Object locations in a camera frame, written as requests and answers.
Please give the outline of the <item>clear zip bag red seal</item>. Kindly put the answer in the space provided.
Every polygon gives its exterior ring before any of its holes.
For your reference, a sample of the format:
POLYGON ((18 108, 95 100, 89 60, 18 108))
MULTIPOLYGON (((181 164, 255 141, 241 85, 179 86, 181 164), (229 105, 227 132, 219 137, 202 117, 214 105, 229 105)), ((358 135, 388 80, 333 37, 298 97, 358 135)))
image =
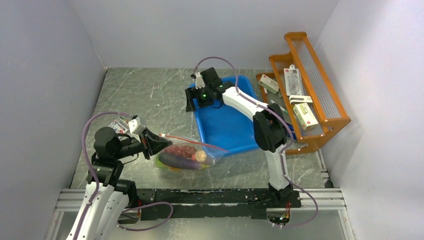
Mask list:
POLYGON ((159 169, 172 171, 204 170, 213 167, 229 153, 224 148, 188 137, 164 133, 159 136, 172 143, 155 155, 154 165, 159 169))

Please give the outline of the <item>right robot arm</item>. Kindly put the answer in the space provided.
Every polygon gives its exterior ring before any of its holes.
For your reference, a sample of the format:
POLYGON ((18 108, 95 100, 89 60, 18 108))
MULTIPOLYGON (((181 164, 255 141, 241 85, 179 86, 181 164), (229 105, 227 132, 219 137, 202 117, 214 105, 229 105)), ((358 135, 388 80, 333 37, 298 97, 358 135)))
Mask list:
POLYGON ((239 88, 239 76, 222 80, 210 67, 191 74, 194 84, 185 89, 186 112, 194 113, 202 140, 231 154, 245 151, 247 140, 265 153, 271 191, 270 202, 282 207, 289 200, 293 183, 286 174, 285 151, 293 134, 278 104, 257 100, 239 88))

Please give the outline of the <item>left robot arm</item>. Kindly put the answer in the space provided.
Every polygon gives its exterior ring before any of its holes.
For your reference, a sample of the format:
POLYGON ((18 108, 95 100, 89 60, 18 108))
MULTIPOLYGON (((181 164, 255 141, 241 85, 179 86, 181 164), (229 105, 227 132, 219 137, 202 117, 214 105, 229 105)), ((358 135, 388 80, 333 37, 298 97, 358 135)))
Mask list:
POLYGON ((140 138, 108 126, 97 130, 84 198, 67 239, 106 240, 124 209, 140 204, 135 182, 120 178, 124 169, 121 159, 139 153, 149 159, 172 145, 148 129, 142 130, 140 138))

